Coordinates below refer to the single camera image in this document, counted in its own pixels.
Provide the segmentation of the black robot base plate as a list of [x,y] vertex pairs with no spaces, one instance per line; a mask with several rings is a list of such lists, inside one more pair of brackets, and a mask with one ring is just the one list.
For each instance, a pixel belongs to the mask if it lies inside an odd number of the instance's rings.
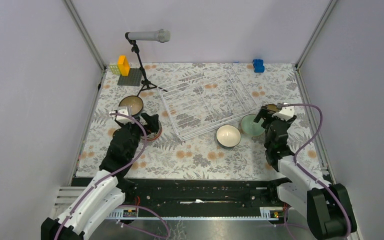
[[276,188],[289,182],[275,180],[193,180],[126,178],[126,204],[138,203],[161,217],[261,216],[260,209],[281,211]]

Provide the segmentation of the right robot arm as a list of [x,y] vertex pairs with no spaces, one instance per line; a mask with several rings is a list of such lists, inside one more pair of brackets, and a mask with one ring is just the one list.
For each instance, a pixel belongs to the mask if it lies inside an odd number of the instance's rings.
[[297,118],[296,104],[263,105],[254,122],[264,128],[267,163],[285,177],[267,191],[273,206],[285,203],[299,212],[317,240],[345,237],[357,231],[357,222],[346,187],[317,177],[298,162],[298,153],[288,145],[288,129]]

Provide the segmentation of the blue white patterned bowl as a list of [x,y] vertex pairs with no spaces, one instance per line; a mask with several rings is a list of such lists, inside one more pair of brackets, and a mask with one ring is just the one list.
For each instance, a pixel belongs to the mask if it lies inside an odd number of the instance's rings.
[[158,131],[157,132],[149,132],[147,135],[147,138],[146,138],[147,141],[152,142],[152,141],[158,139],[161,136],[162,131],[163,131],[162,123],[159,120],[158,121]]

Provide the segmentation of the teal and cream bowl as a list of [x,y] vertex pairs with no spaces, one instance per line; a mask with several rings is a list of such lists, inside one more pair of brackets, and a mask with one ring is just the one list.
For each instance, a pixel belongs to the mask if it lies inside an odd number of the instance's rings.
[[215,139],[221,147],[231,149],[240,143],[242,136],[235,126],[226,124],[217,129]]

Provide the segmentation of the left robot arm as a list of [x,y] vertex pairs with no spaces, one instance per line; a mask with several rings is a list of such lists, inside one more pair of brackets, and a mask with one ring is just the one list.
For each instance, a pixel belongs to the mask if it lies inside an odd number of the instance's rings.
[[[65,211],[55,219],[44,220],[40,228],[42,240],[88,240],[113,210],[134,202],[135,185],[125,175],[143,154],[147,135],[160,131],[159,115],[142,113],[145,124],[120,111],[110,115],[120,128],[113,133],[98,172]],[[137,152],[140,142],[143,148]]]

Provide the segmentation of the dark teal floral bowl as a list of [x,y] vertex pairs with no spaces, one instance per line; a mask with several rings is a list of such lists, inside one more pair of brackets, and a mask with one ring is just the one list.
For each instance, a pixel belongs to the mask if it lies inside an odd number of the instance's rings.
[[124,97],[118,104],[119,107],[129,107],[132,116],[139,115],[144,109],[143,100],[136,95]]

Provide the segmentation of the mint green bowl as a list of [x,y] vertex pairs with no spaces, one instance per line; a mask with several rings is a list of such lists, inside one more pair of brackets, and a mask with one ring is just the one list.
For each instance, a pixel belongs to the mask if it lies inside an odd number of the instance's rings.
[[264,119],[260,118],[258,122],[254,122],[255,118],[255,114],[248,114],[245,115],[240,122],[242,131],[251,137],[258,137],[265,132],[265,129],[262,127]]

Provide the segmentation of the black gold-rimmed bowl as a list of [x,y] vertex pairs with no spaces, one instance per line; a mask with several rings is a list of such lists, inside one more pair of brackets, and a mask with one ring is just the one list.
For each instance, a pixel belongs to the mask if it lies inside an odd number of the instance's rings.
[[271,111],[271,112],[279,112],[280,111],[280,109],[277,107],[277,105],[276,104],[267,104],[267,105],[265,105],[265,107],[269,110],[269,111]]

